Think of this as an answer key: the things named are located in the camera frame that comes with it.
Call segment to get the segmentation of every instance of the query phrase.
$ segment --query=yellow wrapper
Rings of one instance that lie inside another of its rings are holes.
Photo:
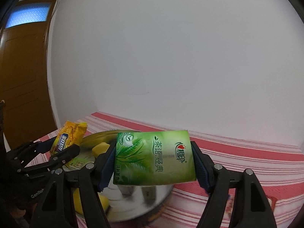
[[[88,125],[86,122],[74,123],[66,121],[51,147],[51,155],[59,153],[63,149],[66,149],[73,144],[79,146],[87,130],[87,126]]]

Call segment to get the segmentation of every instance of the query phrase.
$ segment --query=wooden door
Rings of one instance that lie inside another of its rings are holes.
[[[10,148],[57,129],[46,68],[48,29],[56,0],[24,0],[16,8],[41,2],[49,3],[46,21],[5,28],[1,37],[0,100],[5,101],[4,134]]]

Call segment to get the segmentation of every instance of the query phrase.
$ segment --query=striped tablecloth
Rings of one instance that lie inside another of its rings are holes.
[[[161,131],[156,125],[96,112],[77,122],[87,122],[86,135],[128,128],[138,131]],[[58,134],[58,130],[42,137],[45,141]],[[304,155],[299,146],[246,141],[189,131],[203,153],[229,170],[243,171],[251,168],[256,173],[274,210],[279,228],[288,227],[304,203]],[[38,155],[30,164],[46,162],[49,154]],[[196,227],[207,203],[208,195],[198,182],[176,184],[168,207],[162,215],[146,228]],[[222,227],[228,227],[234,190],[230,190]],[[86,227],[78,220],[79,227]]]

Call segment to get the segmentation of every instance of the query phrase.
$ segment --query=green tea box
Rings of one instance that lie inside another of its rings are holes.
[[[114,184],[151,186],[195,180],[188,131],[118,134]]]

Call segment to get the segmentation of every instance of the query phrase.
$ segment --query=blue frosted glass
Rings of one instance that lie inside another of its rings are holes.
[[[45,2],[17,6],[12,10],[5,28],[25,23],[46,21],[50,6],[51,3]]]

